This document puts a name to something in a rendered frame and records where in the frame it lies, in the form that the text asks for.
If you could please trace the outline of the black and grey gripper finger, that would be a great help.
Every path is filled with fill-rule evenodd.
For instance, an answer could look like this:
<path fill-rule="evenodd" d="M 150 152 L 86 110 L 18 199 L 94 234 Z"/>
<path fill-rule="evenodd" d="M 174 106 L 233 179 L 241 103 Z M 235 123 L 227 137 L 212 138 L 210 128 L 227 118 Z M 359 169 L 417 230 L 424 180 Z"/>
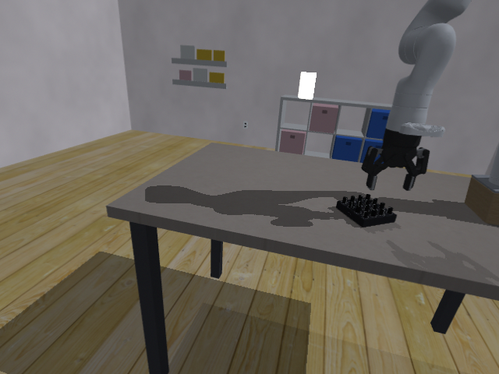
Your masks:
<path fill-rule="evenodd" d="M 405 166 L 408 174 L 405 176 L 405 181 L 403 185 L 403 189 L 406 191 L 410 191 L 414 186 L 414 182 L 416 180 L 417 175 L 425 174 L 427 170 L 428 160 L 429 160 L 430 151 L 420 147 L 417 150 L 417 159 L 416 166 L 414 165 L 412 158 L 407 153 L 403 156 L 407 165 Z"/>
<path fill-rule="evenodd" d="M 378 154 L 380 154 L 382 152 L 382 150 L 383 149 L 374 148 L 373 146 L 369 146 L 367 149 L 367 152 L 366 152 L 366 156 L 365 156 L 364 161 L 363 161 L 363 165 L 361 167 L 363 171 L 368 173 L 368 177 L 366 180 L 366 186 L 368 187 L 369 190 L 374 190 L 375 185 L 376 185 L 376 181 L 377 181 L 377 175 L 382 170 L 385 170 L 390 164 L 392 164 L 393 162 L 395 162 L 399 158 L 399 155 L 394 153 L 383 164 L 382 164 L 383 160 L 381 157 L 379 157 L 375 161 L 375 158 L 378 157 Z"/>

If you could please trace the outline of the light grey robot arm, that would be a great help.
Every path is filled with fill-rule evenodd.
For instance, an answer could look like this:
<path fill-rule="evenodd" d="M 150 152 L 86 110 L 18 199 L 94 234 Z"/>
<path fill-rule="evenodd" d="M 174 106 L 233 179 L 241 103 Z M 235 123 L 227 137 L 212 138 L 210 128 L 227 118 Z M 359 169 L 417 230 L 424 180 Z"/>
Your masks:
<path fill-rule="evenodd" d="M 386 129 L 413 136 L 443 137 L 443 126 L 425 124 L 427 111 L 434 87 L 455 49 L 455 31 L 447 22 L 460 16 L 470 2 L 428 0 L 409 24 L 398 54 L 404 63 L 415 66 L 409 76 L 398 82 Z"/>

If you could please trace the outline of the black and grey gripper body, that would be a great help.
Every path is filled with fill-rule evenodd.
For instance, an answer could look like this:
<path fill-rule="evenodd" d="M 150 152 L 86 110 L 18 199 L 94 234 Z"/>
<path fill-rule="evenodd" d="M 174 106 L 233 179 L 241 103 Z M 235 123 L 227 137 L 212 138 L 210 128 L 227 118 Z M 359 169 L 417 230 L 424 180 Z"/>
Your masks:
<path fill-rule="evenodd" d="M 388 158 L 390 158 L 394 153 L 399 155 L 399 158 L 390 164 L 388 167 L 390 168 L 403 168 L 407 165 L 403 156 L 407 153 L 413 159 L 417 155 L 417 147 L 420 143 L 422 136 L 413 136 L 401 134 L 400 132 L 392 131 L 389 129 L 385 129 L 384 138 L 383 138 L 383 146 L 381 147 L 382 152 L 380 156 L 385 162 Z M 412 148 L 406 148 L 412 147 Z"/>

